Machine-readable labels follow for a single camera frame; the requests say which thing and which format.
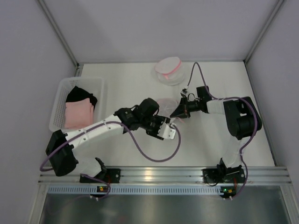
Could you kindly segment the pink-trimmed mesh laundry bag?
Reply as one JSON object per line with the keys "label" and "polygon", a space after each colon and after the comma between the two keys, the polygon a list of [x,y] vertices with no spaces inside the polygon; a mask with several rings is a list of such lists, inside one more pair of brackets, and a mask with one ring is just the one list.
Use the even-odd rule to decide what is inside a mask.
{"label": "pink-trimmed mesh laundry bag", "polygon": [[177,56],[159,61],[154,66],[154,71],[159,81],[167,86],[179,85],[185,79],[182,61]]}

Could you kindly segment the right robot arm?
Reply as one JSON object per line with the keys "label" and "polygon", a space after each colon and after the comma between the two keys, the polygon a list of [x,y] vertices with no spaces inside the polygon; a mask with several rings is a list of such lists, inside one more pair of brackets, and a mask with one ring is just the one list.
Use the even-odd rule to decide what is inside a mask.
{"label": "right robot arm", "polygon": [[212,98],[209,88],[201,86],[197,88],[197,97],[191,101],[184,95],[178,107],[170,115],[171,118],[186,119],[192,112],[201,111],[209,114],[222,114],[225,116],[228,131],[231,135],[227,150],[220,159],[218,168],[224,172],[230,168],[242,166],[241,155],[243,151],[242,140],[255,136],[262,128],[262,121],[250,97],[243,98]]}

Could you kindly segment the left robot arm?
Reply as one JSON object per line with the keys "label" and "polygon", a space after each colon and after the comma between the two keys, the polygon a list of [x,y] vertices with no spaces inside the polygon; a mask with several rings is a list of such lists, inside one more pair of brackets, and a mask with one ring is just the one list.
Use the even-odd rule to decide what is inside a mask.
{"label": "left robot arm", "polygon": [[172,140],[177,133],[171,120],[156,115],[159,104],[147,98],[139,105],[121,108],[106,119],[81,128],[63,132],[55,131],[46,148],[47,161],[50,162],[56,176],[65,176],[71,172],[86,174],[91,177],[104,170],[97,158],[86,158],[83,152],[91,147],[92,142],[106,138],[132,133],[139,128],[146,134],[160,140]]}

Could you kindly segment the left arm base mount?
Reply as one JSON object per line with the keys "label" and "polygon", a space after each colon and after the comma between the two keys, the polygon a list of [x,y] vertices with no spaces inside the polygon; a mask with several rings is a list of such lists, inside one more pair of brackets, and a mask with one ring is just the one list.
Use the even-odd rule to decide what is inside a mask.
{"label": "left arm base mount", "polygon": [[81,172],[79,182],[80,183],[100,183],[95,179],[99,179],[106,183],[119,183],[121,176],[121,170],[119,168],[100,168],[85,169]]}

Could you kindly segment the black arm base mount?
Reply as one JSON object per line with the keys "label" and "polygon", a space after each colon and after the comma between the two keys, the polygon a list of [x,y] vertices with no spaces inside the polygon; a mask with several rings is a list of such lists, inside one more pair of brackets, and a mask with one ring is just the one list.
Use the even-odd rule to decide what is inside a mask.
{"label": "black arm base mount", "polygon": [[204,183],[215,186],[220,183],[244,183],[245,173],[241,166],[236,168],[203,169]]}

